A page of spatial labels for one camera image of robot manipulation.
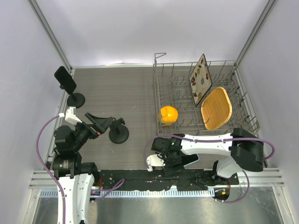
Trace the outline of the black phone stand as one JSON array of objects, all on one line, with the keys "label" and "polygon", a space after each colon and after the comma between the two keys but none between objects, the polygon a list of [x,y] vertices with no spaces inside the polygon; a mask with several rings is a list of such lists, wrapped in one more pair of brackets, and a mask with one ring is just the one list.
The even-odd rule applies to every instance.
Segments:
[{"label": "black phone stand", "polygon": [[81,93],[74,93],[76,87],[76,84],[71,84],[67,86],[60,85],[60,88],[62,90],[65,90],[69,95],[67,98],[67,105],[80,108],[85,103],[85,97]]},{"label": "black phone stand", "polygon": [[129,137],[129,130],[125,126],[125,121],[123,118],[114,120],[110,125],[109,139],[114,144],[122,144]]}]

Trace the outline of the black phone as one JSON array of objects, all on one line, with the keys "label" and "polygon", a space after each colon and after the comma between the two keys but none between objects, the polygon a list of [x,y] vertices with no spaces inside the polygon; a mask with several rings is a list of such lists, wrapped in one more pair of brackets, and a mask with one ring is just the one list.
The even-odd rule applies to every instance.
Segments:
[{"label": "black phone", "polygon": [[56,70],[54,77],[60,83],[60,88],[65,90],[69,95],[75,91],[77,85],[64,66],[60,66]]}]

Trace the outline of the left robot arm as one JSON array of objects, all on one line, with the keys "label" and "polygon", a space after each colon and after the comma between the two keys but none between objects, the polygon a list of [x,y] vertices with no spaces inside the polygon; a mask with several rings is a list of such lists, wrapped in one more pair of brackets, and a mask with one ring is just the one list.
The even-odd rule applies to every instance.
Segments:
[{"label": "left robot arm", "polygon": [[79,150],[88,141],[104,134],[115,120],[100,118],[86,113],[90,124],[81,121],[72,109],[59,115],[75,126],[61,126],[54,132],[55,158],[52,163],[58,190],[59,224],[86,224],[91,187],[100,179],[97,166],[93,162],[82,162]]}]

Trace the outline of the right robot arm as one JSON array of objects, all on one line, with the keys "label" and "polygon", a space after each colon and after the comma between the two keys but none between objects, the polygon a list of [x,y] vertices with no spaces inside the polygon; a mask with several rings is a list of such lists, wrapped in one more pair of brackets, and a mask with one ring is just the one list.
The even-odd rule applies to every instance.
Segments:
[{"label": "right robot arm", "polygon": [[161,167],[166,175],[174,174],[198,161],[201,154],[224,157],[213,164],[211,179],[216,184],[242,170],[263,171],[263,142],[242,128],[212,136],[161,135],[153,140],[151,150],[154,154],[146,159],[149,172]]}]

